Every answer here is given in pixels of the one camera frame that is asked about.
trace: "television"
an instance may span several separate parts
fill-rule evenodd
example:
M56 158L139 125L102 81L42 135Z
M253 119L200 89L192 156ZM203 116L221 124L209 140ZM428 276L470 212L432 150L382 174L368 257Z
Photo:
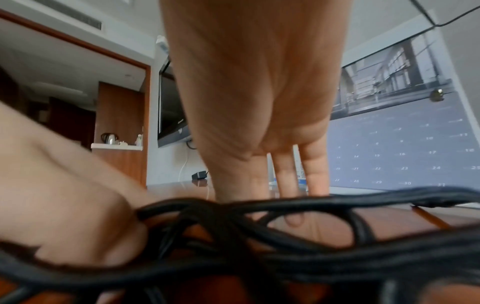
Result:
M159 73L158 95L158 147L191 140L182 101L170 59Z

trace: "white shelf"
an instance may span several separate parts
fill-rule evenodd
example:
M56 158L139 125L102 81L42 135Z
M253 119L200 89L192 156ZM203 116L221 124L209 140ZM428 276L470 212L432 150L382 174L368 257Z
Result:
M109 149L109 150L130 150L142 151L144 148L134 145L109 145L109 144L92 144L92 149Z

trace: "wooden trim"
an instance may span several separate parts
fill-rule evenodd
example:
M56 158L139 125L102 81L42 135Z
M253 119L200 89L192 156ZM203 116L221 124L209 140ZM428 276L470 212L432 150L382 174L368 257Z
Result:
M96 53L100 53L102 55L112 57L114 59L123 61L125 63L131 64L133 66L146 69L147 67L150 67L147 64L141 63L139 61L133 60L131 58L125 57L123 55L117 54L115 52L109 51L107 49L101 48L99 46L93 45L91 43L85 42L83 40L80 40L76 37L67 35L65 33L59 32L57 30L54 30L52 28L46 27L44 25L41 25L39 23L33 22L31 20L25 19L23 17L14 15L12 13L9 13L7 11L4 11L0 9L0 18L5 19L7 21L16 23L18 25L24 26L26 28L32 29L34 31L58 38L60 40L70 42L71 44L77 45L79 47L94 51Z
M99 46L93 45L91 43L85 42L76 37L67 35L65 33L59 32L57 30L46 27L39 23L14 15L2 9L0 9L0 18L145 70L145 93L144 93L145 108L144 108L144 114L143 114L143 151L142 151L143 158L142 158L142 169L141 169L141 184L146 187L147 186L147 156L148 156L148 150L149 150L151 67L147 64L141 63L139 61L125 57L123 55L117 54L115 52L112 52L107 49L101 48Z
M141 184L147 186L147 161L149 155L149 125L150 125L150 76L151 67L145 68L145 105L143 111L143 163L141 171Z

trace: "push pin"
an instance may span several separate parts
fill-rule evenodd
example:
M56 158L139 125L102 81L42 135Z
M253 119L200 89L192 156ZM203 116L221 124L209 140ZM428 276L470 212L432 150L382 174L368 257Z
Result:
M442 89L435 89L430 93L430 100L433 102L443 101L444 91Z

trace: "kettle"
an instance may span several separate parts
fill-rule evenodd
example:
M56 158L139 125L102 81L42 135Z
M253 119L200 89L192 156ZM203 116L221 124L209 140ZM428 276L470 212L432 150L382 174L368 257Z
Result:
M109 145L116 145L119 139L115 133L103 133L100 138L104 143Z

